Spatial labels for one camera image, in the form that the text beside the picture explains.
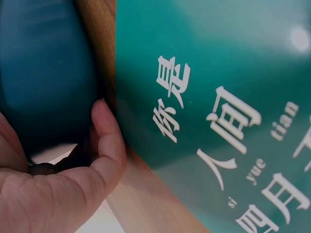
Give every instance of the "skin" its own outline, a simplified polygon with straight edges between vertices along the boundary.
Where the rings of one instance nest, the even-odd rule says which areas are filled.
[[[118,123],[103,100],[91,115],[89,137],[69,158],[29,167],[17,134],[0,114],[1,233],[74,233],[116,187],[126,167]],[[83,166],[87,161],[90,166]]]

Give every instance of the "dark object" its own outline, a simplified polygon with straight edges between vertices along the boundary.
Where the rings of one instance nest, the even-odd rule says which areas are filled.
[[[73,1],[3,0],[0,6],[0,111],[26,156],[80,142],[98,91]]]

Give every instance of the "wooden table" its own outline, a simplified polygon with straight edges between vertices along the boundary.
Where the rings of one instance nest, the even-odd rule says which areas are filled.
[[[115,110],[116,2],[77,2]],[[209,232],[130,148],[127,170],[107,201],[125,233]]]

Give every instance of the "teal box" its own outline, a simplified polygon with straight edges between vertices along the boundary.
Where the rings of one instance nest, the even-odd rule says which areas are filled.
[[[126,141],[214,233],[311,229],[311,1],[119,0]]]
[[[83,141],[97,89],[74,1],[0,0],[0,111],[28,158]]]

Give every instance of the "chinese character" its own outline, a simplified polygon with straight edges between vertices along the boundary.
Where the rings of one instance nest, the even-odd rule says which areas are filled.
[[[277,232],[279,227],[271,221],[262,211],[260,211],[256,205],[249,205],[249,209],[243,214],[236,222],[247,231],[247,233],[257,233],[257,227],[270,227],[264,233],[270,231]]]
[[[261,115],[255,109],[244,103],[242,100],[238,99],[237,97],[226,91],[223,86],[218,87],[216,89],[216,93],[217,98],[214,104],[213,112],[206,117],[206,120],[212,121],[210,127],[216,133],[218,133],[221,137],[227,140],[227,142],[233,145],[241,153],[246,154],[246,146],[239,141],[244,139],[244,133],[242,132],[242,129],[243,127],[260,125]],[[240,111],[244,112],[251,118],[251,121],[248,122],[248,119],[245,116],[232,108],[228,103],[222,105],[222,114],[220,117],[218,117],[216,111],[220,98],[225,99],[228,103],[234,105]],[[229,121],[225,119],[226,114],[230,116]],[[233,125],[234,121],[238,122],[238,127]]]
[[[273,194],[270,189],[272,186],[278,183],[282,188],[277,192],[277,194]],[[282,202],[278,197],[284,192],[287,191],[291,196],[285,201]],[[261,191],[263,195],[266,196],[284,215],[286,223],[289,224],[291,221],[291,215],[287,208],[287,204],[292,201],[294,198],[300,202],[300,205],[297,209],[307,210],[310,206],[310,200],[303,195],[295,186],[293,186],[287,179],[285,179],[281,173],[276,173],[273,175],[272,182]]]
[[[173,135],[173,131],[179,130],[179,124],[169,115],[169,113],[175,115],[176,110],[172,107],[165,108],[162,99],[158,99],[157,102],[159,107],[158,109],[154,108],[154,116],[152,117],[152,120],[154,120],[159,127],[163,136],[167,135],[174,143],[177,143],[177,138]]]
[[[175,65],[175,57],[172,57],[168,61],[160,56],[158,61],[159,71],[156,82],[168,90],[168,97],[170,97],[171,93],[173,93],[181,108],[184,108],[184,103],[180,94],[184,93],[187,89],[190,76],[190,67],[187,63],[185,64],[183,80],[181,80],[179,79],[180,64]]]
[[[299,146],[297,147],[297,149],[295,150],[294,154],[293,154],[293,157],[296,158],[301,150],[304,148],[304,147],[307,147],[311,150],[311,127],[308,129],[306,135],[304,136],[304,138],[302,139],[301,143],[299,144]],[[311,160],[310,162],[306,165],[304,171],[308,171],[311,167]]]
[[[218,182],[220,184],[220,188],[222,189],[222,191],[224,190],[224,182],[223,182],[223,178],[218,170],[218,168],[215,166],[215,164],[217,166],[220,166],[222,168],[225,169],[236,169],[238,166],[235,163],[235,159],[230,159],[228,161],[218,161],[216,159],[213,159],[211,157],[209,157],[207,154],[205,154],[203,151],[201,151],[201,149],[198,149],[198,151],[196,152],[196,154],[204,160],[204,162],[207,163],[207,165],[209,165],[209,167],[212,169],[212,171],[215,173]]]

